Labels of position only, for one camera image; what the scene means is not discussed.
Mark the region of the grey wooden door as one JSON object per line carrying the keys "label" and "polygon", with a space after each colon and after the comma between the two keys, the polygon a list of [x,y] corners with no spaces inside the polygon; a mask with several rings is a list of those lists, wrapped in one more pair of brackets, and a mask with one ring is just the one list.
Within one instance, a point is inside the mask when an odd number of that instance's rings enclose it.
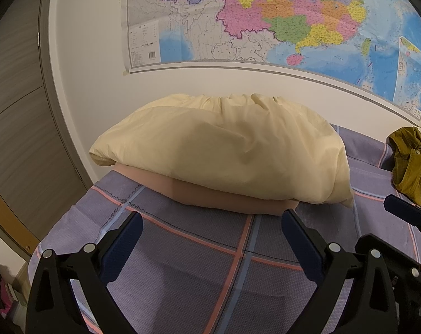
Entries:
{"label": "grey wooden door", "polygon": [[92,184],[56,95],[49,7],[13,0],[0,19],[0,236],[23,259]]}

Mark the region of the olive brown jacket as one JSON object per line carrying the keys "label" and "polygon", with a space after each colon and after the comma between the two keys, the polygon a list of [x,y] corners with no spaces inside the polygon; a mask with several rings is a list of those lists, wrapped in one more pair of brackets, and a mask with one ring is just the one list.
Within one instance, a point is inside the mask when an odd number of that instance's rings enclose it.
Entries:
{"label": "olive brown jacket", "polygon": [[421,132],[416,127],[402,127],[388,137],[393,150],[393,185],[421,207]]}

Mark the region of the purple plaid bed sheet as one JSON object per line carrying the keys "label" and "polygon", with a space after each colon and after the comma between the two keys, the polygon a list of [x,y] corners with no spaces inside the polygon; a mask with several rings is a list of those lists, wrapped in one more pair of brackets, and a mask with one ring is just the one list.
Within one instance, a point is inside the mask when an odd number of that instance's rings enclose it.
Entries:
{"label": "purple plaid bed sheet", "polygon": [[[421,233],[385,211],[394,192],[391,147],[338,127],[346,147],[353,207],[301,203],[297,215],[328,242],[353,251],[375,234],[421,265]],[[185,206],[110,171],[36,247],[80,250],[139,210],[143,233],[108,288],[138,333],[285,333],[315,290],[282,234],[277,216]]]}

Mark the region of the cream beige jacket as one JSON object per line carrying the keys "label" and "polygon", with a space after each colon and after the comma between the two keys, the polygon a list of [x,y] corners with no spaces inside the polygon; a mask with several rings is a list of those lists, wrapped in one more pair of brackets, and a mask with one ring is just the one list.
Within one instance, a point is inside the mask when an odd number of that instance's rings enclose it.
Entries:
{"label": "cream beige jacket", "polygon": [[108,129],[89,154],[99,166],[123,164],[251,198],[353,204],[340,135],[282,97],[173,94]]}

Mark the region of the colourful wall map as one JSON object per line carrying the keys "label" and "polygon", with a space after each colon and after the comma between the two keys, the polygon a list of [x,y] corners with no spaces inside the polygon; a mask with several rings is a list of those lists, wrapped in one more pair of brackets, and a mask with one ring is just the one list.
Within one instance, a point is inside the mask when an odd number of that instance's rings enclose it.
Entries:
{"label": "colourful wall map", "polygon": [[421,16],[409,0],[122,0],[130,72],[196,61],[298,69],[421,124]]}

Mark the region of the folded pink garment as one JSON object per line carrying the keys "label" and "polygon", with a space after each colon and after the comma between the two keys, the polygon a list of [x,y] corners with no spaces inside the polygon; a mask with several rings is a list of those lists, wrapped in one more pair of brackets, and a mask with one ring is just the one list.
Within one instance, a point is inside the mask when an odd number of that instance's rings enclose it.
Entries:
{"label": "folded pink garment", "polygon": [[188,206],[226,210],[248,215],[280,216],[285,210],[295,210],[300,203],[295,200],[263,200],[217,191],[119,163],[115,164],[112,170],[165,197]]}

